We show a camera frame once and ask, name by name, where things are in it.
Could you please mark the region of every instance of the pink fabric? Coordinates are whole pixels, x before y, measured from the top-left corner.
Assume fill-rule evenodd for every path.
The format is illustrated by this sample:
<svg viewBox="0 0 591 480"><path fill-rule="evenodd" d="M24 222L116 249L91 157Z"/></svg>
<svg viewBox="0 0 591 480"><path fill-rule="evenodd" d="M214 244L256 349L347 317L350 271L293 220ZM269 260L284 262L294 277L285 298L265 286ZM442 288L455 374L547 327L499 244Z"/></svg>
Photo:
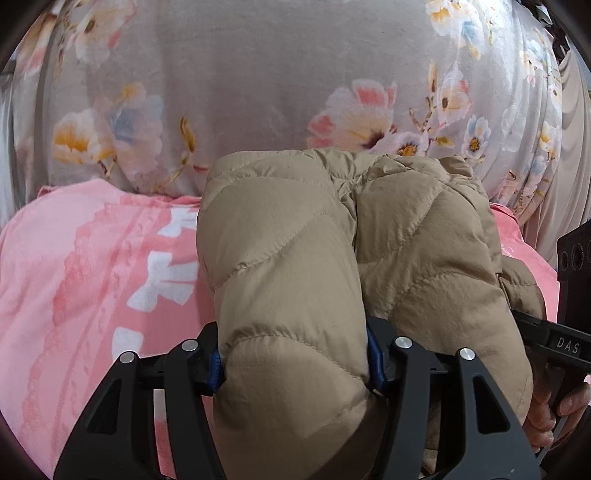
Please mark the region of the pink fabric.
<svg viewBox="0 0 591 480"><path fill-rule="evenodd" d="M0 234L0 410L50 478L120 353L168 352L214 320L198 273L199 203L91 180L44 189ZM155 400L161 470L174 476Z"/></svg>
<svg viewBox="0 0 591 480"><path fill-rule="evenodd" d="M503 254L518 258L527 265L544 296L548 320L556 322L560 289L556 271L538 252L525 243L517 218L507 207L491 203L491 209L495 214Z"/></svg>

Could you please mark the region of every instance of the pink flower print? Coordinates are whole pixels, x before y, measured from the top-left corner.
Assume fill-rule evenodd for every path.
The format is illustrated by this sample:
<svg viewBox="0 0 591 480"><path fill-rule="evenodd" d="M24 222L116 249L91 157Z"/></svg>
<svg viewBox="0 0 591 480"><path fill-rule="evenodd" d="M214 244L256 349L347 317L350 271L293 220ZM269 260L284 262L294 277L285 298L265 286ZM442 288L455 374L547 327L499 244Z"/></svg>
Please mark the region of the pink flower print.
<svg viewBox="0 0 591 480"><path fill-rule="evenodd" d="M308 124L310 148L337 147L358 152L371 150L393 130L397 86L374 80L355 80L352 88L337 88L325 110Z"/></svg>
<svg viewBox="0 0 591 480"><path fill-rule="evenodd" d="M74 45L79 60L99 67L119 43L121 29L136 9L136 0L95 1L70 37L68 48Z"/></svg>

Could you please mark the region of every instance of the quilted down jacket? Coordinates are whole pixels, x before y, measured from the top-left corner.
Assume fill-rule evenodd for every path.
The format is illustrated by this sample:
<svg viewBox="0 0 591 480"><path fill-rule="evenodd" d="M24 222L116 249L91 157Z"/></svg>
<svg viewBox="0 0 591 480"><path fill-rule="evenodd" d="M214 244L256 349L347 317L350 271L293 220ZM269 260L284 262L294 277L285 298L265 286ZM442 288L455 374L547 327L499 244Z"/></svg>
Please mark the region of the quilted down jacket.
<svg viewBox="0 0 591 480"><path fill-rule="evenodd" d="M532 375L509 305L544 301L501 255L488 199L461 158L335 150L218 160L197 226L227 380L215 439L230 480L361 480L383 433L365 312L425 348L472 347L521 421ZM425 468L437 443L437 405Z"/></svg>

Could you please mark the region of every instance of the silver bolt head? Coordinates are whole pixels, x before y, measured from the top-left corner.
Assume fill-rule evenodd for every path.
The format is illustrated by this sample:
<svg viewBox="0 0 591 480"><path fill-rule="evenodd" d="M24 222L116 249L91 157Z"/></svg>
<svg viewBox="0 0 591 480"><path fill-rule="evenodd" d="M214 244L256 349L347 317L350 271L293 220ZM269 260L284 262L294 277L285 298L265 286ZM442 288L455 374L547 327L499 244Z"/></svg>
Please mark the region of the silver bolt head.
<svg viewBox="0 0 591 480"><path fill-rule="evenodd" d="M476 358L476 354L471 348L462 348L462 350L460 350L460 356L464 360L474 360Z"/></svg>
<svg viewBox="0 0 591 480"><path fill-rule="evenodd" d="M399 348L411 348L413 346L413 341L408 337L398 337L395 342L396 346Z"/></svg>
<svg viewBox="0 0 591 480"><path fill-rule="evenodd" d="M122 364L130 364L131 362L133 362L135 359L135 353L133 352L123 352L121 355L119 355L119 361Z"/></svg>
<svg viewBox="0 0 591 480"><path fill-rule="evenodd" d="M197 350L198 346L199 343L197 343L197 340L190 339L185 340L181 345L181 348L185 350L185 352L194 352L195 350Z"/></svg>

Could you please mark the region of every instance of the floral pillow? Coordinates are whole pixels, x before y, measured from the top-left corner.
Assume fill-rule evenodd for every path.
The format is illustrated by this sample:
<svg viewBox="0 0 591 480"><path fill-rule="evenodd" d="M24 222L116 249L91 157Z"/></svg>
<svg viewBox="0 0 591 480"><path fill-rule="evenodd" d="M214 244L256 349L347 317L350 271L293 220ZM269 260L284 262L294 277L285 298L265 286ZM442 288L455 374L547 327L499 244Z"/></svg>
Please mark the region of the floral pillow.
<svg viewBox="0 0 591 480"><path fill-rule="evenodd" d="M513 0L60 0L18 62L28 199L199 194L227 153L335 147L461 155L523 223L560 153L551 39Z"/></svg>

